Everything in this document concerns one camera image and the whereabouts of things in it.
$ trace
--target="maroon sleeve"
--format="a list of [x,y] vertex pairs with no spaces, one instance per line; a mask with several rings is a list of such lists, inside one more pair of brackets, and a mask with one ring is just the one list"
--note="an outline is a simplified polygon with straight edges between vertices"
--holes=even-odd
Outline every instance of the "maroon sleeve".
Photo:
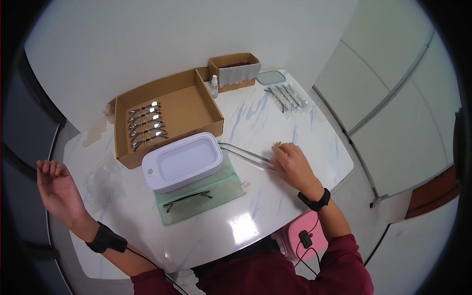
[[364,267],[352,234],[333,238],[320,262],[314,281],[320,294],[374,293],[371,276]]
[[180,293],[167,281],[164,270],[150,270],[131,277],[134,284],[135,295],[180,295]]

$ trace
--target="white spray cap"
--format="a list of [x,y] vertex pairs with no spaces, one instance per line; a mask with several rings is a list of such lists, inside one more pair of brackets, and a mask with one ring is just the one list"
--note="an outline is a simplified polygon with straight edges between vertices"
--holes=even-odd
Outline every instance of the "white spray cap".
[[216,75],[213,75],[213,77],[211,78],[211,85],[212,86],[218,85],[218,79],[216,78]]

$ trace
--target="wrist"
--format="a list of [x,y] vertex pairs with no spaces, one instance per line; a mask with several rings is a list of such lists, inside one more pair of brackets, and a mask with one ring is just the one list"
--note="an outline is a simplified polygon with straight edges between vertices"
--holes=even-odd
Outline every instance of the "wrist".
[[95,239],[99,228],[100,224],[87,214],[87,216],[77,220],[70,230],[81,240],[91,243]]
[[323,197],[325,190],[321,182],[317,181],[306,189],[300,190],[300,192],[302,192],[308,200],[318,202]]

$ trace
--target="maroon sweater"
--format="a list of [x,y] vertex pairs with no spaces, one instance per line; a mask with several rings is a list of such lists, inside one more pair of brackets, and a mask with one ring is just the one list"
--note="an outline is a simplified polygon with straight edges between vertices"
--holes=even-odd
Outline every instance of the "maroon sweater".
[[[207,295],[236,294],[373,294],[372,280],[357,251],[352,234],[334,238],[324,253],[315,280],[295,274],[280,252],[219,262],[198,283]],[[131,277],[135,295],[178,295],[161,269]]]

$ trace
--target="cardboard box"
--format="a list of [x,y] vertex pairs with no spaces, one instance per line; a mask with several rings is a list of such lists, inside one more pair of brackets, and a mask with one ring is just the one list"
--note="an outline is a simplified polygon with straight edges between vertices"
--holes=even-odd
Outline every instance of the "cardboard box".
[[[128,112],[155,100],[160,102],[162,122],[169,138],[157,138],[153,143],[148,141],[134,152],[130,145]],[[154,80],[115,99],[115,152],[117,160],[129,169],[140,166],[149,152],[200,132],[220,136],[223,116],[197,69]]]
[[[253,65],[250,67],[250,77],[251,79],[245,79],[245,75],[243,73],[243,68],[247,67],[247,65]],[[235,83],[230,81],[230,84],[225,84],[220,87],[220,69],[221,68],[232,68],[232,70],[236,70],[231,75],[231,79],[236,79],[238,81],[242,81],[240,83]],[[228,54],[223,56],[218,56],[211,58],[208,61],[208,77],[211,80],[213,75],[218,77],[218,93],[235,90],[243,87],[249,87],[255,84],[255,78],[259,71],[261,70],[261,63],[259,60],[252,55],[251,53],[236,53],[236,54]]]

